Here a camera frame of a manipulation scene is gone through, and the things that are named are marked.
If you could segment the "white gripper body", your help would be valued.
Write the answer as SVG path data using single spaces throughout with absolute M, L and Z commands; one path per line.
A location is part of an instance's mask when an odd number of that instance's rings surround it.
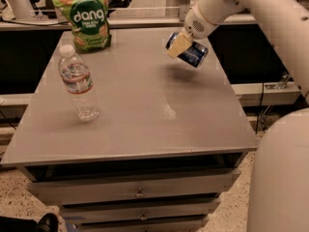
M 195 5 L 186 15 L 183 29 L 192 39 L 201 40 L 210 35 L 225 16 L 223 7 Z

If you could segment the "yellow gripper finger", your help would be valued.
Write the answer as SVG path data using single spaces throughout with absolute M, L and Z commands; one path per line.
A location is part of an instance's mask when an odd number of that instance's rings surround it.
M 180 32 L 169 46 L 167 54 L 171 58 L 176 58 L 190 48 L 192 46 L 192 42 L 193 39 L 190 34 Z

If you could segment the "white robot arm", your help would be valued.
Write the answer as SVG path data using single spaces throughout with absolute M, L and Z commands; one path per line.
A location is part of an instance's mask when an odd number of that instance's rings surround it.
M 168 54 L 175 58 L 227 17 L 248 10 L 285 67 L 268 85 L 309 96 L 309 12 L 295 0 L 198 0 Z M 309 232 L 309 108 L 272 124 L 251 173 L 247 232 Z

